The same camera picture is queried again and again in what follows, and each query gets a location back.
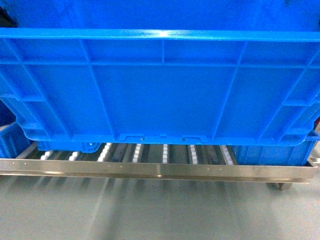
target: plastic crate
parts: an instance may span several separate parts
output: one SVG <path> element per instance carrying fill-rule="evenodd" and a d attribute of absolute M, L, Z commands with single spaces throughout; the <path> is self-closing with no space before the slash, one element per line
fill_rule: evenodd
<path fill-rule="evenodd" d="M 304 166 L 320 135 L 315 131 L 297 146 L 232 146 L 240 165 Z"/>
<path fill-rule="evenodd" d="M 30 145 L 15 118 L 0 101 L 0 158 L 15 158 Z"/>
<path fill-rule="evenodd" d="M 320 116 L 318 0 L 0 3 L 0 99 L 32 140 L 294 146 Z"/>

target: concrete floor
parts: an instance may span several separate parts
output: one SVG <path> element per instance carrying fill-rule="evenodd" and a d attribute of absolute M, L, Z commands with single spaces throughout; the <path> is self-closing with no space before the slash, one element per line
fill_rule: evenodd
<path fill-rule="evenodd" d="M 320 171 L 265 183 L 0 177 L 1 240 L 319 240 Z"/>

